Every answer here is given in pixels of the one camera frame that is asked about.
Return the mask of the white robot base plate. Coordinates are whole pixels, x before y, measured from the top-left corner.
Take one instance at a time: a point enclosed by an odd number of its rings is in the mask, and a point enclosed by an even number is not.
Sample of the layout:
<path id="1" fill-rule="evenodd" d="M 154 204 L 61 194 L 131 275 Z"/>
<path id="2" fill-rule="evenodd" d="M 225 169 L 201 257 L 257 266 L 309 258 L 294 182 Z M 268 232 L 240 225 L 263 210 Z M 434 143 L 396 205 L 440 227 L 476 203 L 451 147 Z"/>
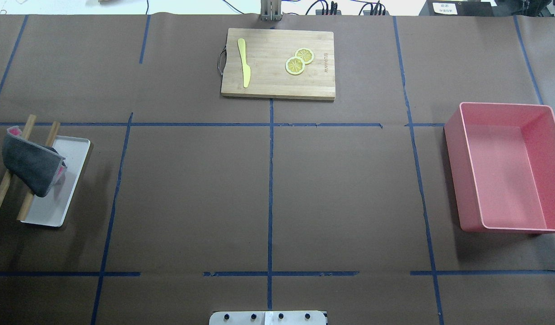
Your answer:
<path id="1" fill-rule="evenodd" d="M 299 311 L 223 311 L 210 316 L 209 325 L 327 325 L 326 312 Z"/>

